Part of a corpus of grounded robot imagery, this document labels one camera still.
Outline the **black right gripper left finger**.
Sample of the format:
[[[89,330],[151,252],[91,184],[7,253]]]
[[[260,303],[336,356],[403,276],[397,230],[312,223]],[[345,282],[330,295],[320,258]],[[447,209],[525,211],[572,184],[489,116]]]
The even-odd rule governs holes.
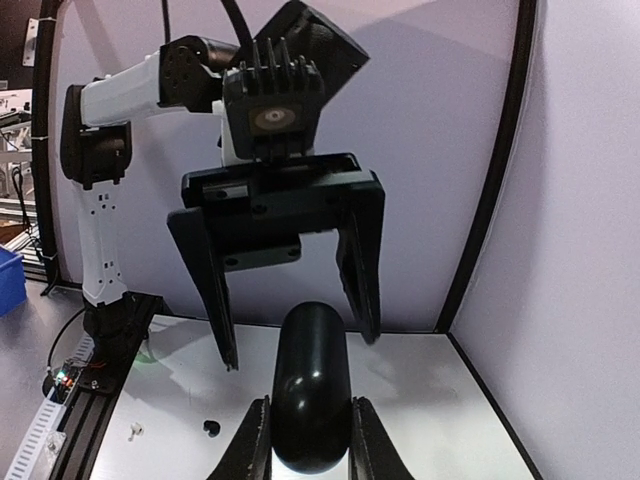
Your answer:
[[[272,476],[270,400],[255,399],[249,406],[220,461],[208,480],[268,480]]]

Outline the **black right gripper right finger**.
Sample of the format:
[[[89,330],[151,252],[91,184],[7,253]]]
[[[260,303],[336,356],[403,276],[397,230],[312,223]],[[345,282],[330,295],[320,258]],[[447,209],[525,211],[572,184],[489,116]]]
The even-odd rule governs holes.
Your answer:
[[[373,404],[365,397],[352,402],[350,479],[413,480]]]

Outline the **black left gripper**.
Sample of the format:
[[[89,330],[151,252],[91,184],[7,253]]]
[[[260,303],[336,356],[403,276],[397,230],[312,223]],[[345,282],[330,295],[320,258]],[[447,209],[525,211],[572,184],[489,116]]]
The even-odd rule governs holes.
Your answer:
[[[363,340],[381,335],[379,262],[385,193],[352,154],[190,172],[187,209],[167,226],[201,297],[227,370],[239,369],[226,272],[297,261],[304,234],[337,231],[343,291]]]

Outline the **black earbud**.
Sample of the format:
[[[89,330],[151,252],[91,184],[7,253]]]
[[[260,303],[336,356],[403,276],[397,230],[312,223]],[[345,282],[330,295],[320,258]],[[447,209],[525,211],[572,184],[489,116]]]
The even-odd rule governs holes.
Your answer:
[[[219,422],[215,420],[205,420],[203,422],[203,430],[207,433],[209,437],[215,438],[220,434],[221,425]]]

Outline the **black earbud charging case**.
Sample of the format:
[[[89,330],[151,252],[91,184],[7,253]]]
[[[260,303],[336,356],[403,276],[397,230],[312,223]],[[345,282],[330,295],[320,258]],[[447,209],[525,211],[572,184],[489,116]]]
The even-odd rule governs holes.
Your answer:
[[[336,466],[351,438],[351,382],[344,323],[321,302],[305,302],[280,329],[271,396],[271,442],[290,470]]]

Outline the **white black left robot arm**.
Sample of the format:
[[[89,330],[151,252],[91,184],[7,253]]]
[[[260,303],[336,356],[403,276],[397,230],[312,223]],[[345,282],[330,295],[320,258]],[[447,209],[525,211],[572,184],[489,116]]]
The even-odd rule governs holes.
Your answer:
[[[131,124],[173,111],[223,122],[220,166],[184,176],[183,205],[167,224],[224,364],[239,366],[226,274],[294,262],[310,233],[338,233],[343,290],[363,339],[377,341],[384,189],[352,154],[313,151],[322,109],[367,59],[347,39],[234,46],[186,36],[116,75],[69,87],[60,158],[78,194],[84,327],[97,364],[117,366],[138,334],[112,225]]]

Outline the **white earbud near front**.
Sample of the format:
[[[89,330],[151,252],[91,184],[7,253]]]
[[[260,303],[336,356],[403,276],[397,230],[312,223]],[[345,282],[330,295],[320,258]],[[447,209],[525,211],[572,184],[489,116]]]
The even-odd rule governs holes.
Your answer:
[[[139,422],[134,422],[130,425],[129,442],[132,442],[136,437],[141,436],[144,433],[144,426]]]

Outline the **small green circuit board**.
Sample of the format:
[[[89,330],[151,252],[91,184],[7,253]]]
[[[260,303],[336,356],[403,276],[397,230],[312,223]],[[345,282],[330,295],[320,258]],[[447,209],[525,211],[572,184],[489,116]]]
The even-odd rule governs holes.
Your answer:
[[[59,368],[49,372],[49,377],[53,381],[53,391],[57,398],[67,394],[75,385],[83,370],[83,364],[77,360],[68,360]]]

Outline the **blue plastic bin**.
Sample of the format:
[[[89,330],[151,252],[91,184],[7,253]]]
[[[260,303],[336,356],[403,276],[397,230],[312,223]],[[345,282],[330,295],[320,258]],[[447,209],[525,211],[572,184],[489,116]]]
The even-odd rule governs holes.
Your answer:
[[[1,248],[0,315],[5,316],[27,299],[22,256]]]

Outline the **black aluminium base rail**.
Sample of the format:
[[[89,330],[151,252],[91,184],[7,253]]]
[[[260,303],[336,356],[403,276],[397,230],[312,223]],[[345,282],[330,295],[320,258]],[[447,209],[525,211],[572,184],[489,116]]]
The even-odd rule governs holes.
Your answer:
[[[125,380],[156,314],[166,311],[160,296],[126,293],[106,305],[83,302],[83,327],[94,341],[89,364],[64,402],[57,430],[65,435],[50,477],[88,479]]]

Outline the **black left frame post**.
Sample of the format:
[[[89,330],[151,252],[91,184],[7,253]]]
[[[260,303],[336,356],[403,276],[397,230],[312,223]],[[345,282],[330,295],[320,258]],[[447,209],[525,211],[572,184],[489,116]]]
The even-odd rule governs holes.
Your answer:
[[[41,292],[41,296],[48,296],[55,288],[61,272],[51,193],[49,107],[58,17],[65,4],[66,1],[60,0],[47,0],[40,3],[34,53],[31,122],[32,173],[41,257],[46,276],[46,287]]]

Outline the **black frame post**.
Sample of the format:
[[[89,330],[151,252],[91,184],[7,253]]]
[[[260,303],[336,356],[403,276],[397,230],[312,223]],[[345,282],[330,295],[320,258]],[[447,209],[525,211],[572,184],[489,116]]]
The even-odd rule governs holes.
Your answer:
[[[540,16],[545,6],[544,1],[518,2],[510,67],[493,148],[464,248],[433,329],[436,334],[451,331],[488,245],[517,145]]]
[[[66,1],[60,0],[47,0],[40,3],[34,53],[31,122],[32,173],[41,257],[46,276],[46,287],[41,292],[41,296],[48,296],[55,288],[61,272],[51,193],[49,107],[58,17],[65,4]]]

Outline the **black right frame post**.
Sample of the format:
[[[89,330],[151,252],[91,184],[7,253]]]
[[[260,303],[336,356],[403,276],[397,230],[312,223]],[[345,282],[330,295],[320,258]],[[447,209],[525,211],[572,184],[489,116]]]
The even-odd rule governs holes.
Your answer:
[[[493,148],[464,248],[433,329],[436,334],[451,331],[488,245],[517,145],[540,16],[545,6],[544,1],[518,2],[510,67]]]

